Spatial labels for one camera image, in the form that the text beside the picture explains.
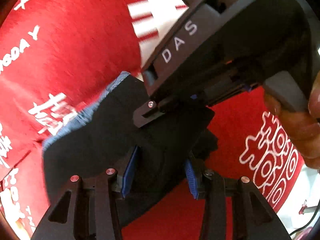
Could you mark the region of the person's right hand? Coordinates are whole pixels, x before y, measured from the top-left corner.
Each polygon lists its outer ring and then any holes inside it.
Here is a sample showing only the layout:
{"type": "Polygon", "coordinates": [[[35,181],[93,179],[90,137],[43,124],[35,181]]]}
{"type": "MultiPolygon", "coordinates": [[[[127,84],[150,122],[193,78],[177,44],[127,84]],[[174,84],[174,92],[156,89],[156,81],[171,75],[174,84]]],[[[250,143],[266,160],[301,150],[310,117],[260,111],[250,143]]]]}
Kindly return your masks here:
{"type": "Polygon", "coordinates": [[[319,169],[319,75],[308,100],[286,71],[264,82],[265,106],[301,153],[307,167],[319,169]]]}

